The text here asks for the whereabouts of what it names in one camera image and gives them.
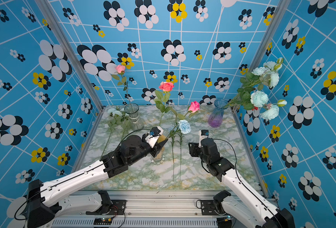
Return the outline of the yellow beige vase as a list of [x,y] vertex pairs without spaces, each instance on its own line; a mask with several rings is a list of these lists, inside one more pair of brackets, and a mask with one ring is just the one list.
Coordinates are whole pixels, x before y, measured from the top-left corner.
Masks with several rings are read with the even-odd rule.
[[[158,140],[157,140],[157,143],[161,143],[163,142],[164,140],[166,140],[166,136],[164,135],[161,135]],[[154,164],[154,165],[160,165],[164,162],[165,160],[165,157],[164,157],[164,146],[162,146],[160,152],[156,155],[156,157],[151,157],[151,162]]]

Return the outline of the clear ribbed glass vase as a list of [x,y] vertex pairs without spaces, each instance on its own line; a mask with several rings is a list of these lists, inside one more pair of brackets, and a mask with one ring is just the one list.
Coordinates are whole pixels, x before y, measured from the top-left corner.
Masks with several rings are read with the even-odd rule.
[[129,116],[131,128],[133,131],[143,129],[144,123],[140,118],[139,106],[137,104],[127,104],[124,108],[124,112]]

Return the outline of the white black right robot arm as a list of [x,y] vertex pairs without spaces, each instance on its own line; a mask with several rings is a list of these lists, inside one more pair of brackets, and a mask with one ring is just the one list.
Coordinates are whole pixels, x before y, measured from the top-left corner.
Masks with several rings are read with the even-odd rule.
[[231,192],[221,191],[213,197],[217,215],[230,215],[248,228],[294,228],[293,215],[279,209],[257,192],[238,172],[234,164],[222,157],[212,138],[189,143],[192,157],[201,159],[207,171]]

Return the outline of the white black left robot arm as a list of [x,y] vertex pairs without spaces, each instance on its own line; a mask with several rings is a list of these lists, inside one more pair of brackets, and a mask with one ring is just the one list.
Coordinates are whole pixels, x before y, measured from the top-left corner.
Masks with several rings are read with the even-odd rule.
[[146,157],[157,155],[167,140],[159,141],[151,133],[130,135],[116,149],[93,164],[65,177],[42,182],[39,179],[28,185],[25,202],[14,212],[15,221],[26,221],[29,228],[38,228],[61,212],[61,200],[95,182],[112,178],[128,170],[129,166]]

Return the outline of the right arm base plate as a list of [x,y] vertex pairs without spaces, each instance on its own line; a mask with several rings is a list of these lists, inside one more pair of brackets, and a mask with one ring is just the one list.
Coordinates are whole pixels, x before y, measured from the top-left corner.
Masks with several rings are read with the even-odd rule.
[[219,202],[217,200],[199,200],[201,213],[203,216],[219,216]]

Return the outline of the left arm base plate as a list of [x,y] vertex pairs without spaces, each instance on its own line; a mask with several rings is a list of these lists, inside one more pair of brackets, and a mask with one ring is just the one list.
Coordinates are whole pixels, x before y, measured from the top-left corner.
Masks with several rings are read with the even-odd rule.
[[95,211],[87,211],[86,215],[123,215],[127,200],[102,201],[102,205]]

